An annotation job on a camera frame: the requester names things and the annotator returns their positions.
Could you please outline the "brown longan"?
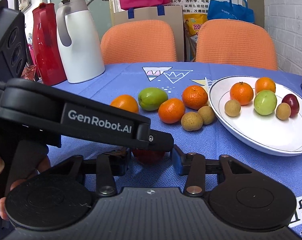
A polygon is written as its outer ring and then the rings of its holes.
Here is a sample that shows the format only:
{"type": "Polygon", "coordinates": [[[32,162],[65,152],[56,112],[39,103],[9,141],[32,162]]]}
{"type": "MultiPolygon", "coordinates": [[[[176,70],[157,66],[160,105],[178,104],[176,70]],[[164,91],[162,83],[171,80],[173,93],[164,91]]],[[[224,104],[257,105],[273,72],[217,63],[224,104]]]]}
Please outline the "brown longan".
{"type": "Polygon", "coordinates": [[[282,121],[287,120],[291,115],[290,105],[283,102],[276,109],[276,117],[282,121]]]}
{"type": "Polygon", "coordinates": [[[210,106],[203,106],[198,110],[198,114],[203,119],[204,125],[209,125],[214,122],[216,116],[210,106]]]}
{"type": "Polygon", "coordinates": [[[225,113],[230,117],[237,117],[241,111],[241,105],[237,100],[229,100],[224,106],[225,113]]]}
{"type": "Polygon", "coordinates": [[[203,126],[203,118],[197,112],[188,112],[182,116],[181,125],[186,131],[197,131],[203,126]]]}

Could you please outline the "large orange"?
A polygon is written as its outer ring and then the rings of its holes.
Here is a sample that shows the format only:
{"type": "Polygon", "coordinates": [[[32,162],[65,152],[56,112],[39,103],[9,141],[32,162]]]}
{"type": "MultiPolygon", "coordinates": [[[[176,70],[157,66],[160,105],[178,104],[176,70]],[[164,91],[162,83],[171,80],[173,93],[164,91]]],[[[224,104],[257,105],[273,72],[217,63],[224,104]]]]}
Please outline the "large orange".
{"type": "Polygon", "coordinates": [[[139,106],[137,101],[131,95],[127,94],[116,97],[114,100],[112,100],[110,105],[116,108],[129,111],[131,113],[139,112],[139,106]]]}

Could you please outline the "mandarin with stem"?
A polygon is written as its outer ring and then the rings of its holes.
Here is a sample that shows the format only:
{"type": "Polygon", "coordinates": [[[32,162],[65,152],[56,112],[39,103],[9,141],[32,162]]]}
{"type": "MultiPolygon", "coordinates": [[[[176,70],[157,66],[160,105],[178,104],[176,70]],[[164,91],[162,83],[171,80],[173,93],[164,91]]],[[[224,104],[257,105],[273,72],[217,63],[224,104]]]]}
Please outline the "mandarin with stem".
{"type": "Polygon", "coordinates": [[[245,82],[235,83],[230,89],[230,98],[237,100],[241,106],[248,105],[254,97],[252,87],[245,82]]]}

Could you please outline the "large green apple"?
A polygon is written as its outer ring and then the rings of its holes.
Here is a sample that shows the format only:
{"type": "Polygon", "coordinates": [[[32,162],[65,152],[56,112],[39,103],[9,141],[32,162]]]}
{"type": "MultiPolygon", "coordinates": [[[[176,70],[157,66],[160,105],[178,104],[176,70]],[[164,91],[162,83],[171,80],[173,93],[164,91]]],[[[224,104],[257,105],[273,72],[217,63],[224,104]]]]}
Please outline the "large green apple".
{"type": "Polygon", "coordinates": [[[277,105],[277,98],[271,90],[262,90],[254,98],[254,109],[259,115],[270,115],[277,105]]]}

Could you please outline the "smooth orange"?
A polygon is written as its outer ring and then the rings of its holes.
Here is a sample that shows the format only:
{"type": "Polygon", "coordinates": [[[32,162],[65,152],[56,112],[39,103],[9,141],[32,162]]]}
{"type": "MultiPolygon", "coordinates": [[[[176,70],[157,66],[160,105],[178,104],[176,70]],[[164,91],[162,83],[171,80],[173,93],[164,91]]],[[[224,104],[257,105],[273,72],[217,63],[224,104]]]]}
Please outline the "smooth orange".
{"type": "Polygon", "coordinates": [[[275,82],[269,77],[260,77],[255,82],[255,94],[258,94],[260,91],[263,90],[270,90],[273,93],[275,93],[276,92],[275,82]]]}

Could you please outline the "dark red plum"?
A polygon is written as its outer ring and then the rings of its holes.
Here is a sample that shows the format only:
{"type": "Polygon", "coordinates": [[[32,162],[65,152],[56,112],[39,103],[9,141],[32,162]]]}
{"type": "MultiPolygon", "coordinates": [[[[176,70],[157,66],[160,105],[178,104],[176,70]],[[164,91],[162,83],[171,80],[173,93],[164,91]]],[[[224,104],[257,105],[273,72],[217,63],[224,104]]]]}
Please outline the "dark red plum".
{"type": "Polygon", "coordinates": [[[283,99],[282,103],[287,103],[291,108],[291,118],[294,118],[298,115],[300,110],[300,105],[297,97],[294,94],[287,94],[283,99]]]}

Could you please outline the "small green apple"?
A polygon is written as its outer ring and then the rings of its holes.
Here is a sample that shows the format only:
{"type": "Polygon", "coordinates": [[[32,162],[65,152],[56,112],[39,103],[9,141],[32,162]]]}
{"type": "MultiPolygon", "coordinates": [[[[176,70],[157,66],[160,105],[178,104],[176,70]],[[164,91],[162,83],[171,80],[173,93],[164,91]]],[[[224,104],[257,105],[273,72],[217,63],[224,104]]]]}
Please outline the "small green apple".
{"type": "Polygon", "coordinates": [[[148,87],[139,92],[139,105],[145,111],[158,110],[160,105],[168,100],[168,95],[164,90],[155,87],[148,87]]]}

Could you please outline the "pink glass bowl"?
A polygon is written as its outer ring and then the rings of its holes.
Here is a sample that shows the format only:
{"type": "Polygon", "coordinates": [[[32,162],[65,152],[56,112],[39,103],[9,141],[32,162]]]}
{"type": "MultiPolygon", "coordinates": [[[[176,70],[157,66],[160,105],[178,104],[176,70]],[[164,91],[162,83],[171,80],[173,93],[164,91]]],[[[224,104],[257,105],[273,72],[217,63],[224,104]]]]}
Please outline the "pink glass bowl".
{"type": "Polygon", "coordinates": [[[37,65],[25,66],[21,78],[31,81],[39,81],[39,74],[37,71],[37,65]]]}

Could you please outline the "mandarin back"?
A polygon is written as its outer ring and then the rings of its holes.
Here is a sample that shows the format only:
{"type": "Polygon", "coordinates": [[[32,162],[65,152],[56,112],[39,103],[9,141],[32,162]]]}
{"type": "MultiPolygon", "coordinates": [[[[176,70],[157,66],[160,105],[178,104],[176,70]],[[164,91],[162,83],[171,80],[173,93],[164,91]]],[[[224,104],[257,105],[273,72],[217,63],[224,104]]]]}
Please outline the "mandarin back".
{"type": "Polygon", "coordinates": [[[203,87],[192,85],[185,88],[182,93],[182,101],[188,108],[199,110],[208,102],[208,95],[203,87]]]}

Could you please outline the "red thermos jug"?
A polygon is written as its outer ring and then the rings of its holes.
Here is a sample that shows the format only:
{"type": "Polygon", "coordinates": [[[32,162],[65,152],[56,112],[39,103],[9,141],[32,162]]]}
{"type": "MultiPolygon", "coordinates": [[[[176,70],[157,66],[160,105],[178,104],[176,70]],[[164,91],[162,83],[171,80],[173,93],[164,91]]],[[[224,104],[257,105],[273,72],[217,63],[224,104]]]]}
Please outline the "red thermos jug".
{"type": "Polygon", "coordinates": [[[33,50],[42,82],[57,85],[67,79],[57,43],[53,3],[40,3],[33,10],[33,50]]]}

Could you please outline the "left orange chair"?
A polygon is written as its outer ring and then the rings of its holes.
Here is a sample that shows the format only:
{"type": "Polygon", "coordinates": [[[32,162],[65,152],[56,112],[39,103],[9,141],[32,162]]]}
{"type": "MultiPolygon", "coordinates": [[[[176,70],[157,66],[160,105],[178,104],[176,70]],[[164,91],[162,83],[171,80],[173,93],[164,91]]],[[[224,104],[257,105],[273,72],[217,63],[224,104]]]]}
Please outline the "left orange chair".
{"type": "Polygon", "coordinates": [[[105,64],[176,62],[174,33],[161,20],[142,20],[118,24],[102,37],[105,64]]]}

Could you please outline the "yellow snack bag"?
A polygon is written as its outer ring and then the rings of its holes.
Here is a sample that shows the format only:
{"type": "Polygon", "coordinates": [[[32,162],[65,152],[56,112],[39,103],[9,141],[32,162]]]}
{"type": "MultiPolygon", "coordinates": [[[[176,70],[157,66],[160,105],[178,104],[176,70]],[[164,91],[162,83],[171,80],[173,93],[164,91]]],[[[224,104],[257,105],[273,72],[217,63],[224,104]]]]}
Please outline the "yellow snack bag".
{"type": "Polygon", "coordinates": [[[201,26],[207,21],[207,14],[184,14],[184,27],[188,40],[190,61],[195,60],[197,52],[198,33],[201,26]]]}

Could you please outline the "brown paper bag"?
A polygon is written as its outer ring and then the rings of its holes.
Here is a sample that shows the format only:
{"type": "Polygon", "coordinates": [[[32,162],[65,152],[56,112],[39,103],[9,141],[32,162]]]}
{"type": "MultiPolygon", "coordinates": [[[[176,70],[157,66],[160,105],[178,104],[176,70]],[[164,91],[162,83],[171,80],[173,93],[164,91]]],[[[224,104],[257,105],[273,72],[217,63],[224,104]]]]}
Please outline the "brown paper bag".
{"type": "Polygon", "coordinates": [[[180,62],[185,61],[184,18],[181,5],[158,5],[114,13],[114,25],[142,20],[161,20],[169,24],[174,34],[177,59],[180,62]]]}

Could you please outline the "right orange chair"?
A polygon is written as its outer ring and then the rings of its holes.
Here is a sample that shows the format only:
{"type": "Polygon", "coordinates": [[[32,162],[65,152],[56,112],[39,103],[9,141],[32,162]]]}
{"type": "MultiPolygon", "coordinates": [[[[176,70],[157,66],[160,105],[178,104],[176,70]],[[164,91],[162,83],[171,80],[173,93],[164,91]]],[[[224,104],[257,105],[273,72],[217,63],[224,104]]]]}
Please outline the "right orange chair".
{"type": "Polygon", "coordinates": [[[196,62],[277,70],[274,43],[262,27],[239,20],[208,20],[198,32],[196,62]]]}

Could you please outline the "blue shopping bag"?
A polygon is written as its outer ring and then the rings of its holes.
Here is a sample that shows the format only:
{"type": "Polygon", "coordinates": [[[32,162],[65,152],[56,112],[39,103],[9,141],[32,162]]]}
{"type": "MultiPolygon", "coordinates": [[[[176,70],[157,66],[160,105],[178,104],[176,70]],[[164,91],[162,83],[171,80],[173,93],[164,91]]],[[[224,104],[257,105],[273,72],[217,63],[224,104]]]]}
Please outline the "blue shopping bag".
{"type": "Polygon", "coordinates": [[[208,6],[208,20],[239,20],[249,23],[255,23],[254,11],[248,8],[247,0],[242,0],[245,6],[234,4],[232,0],[216,1],[211,0],[208,6]]]}

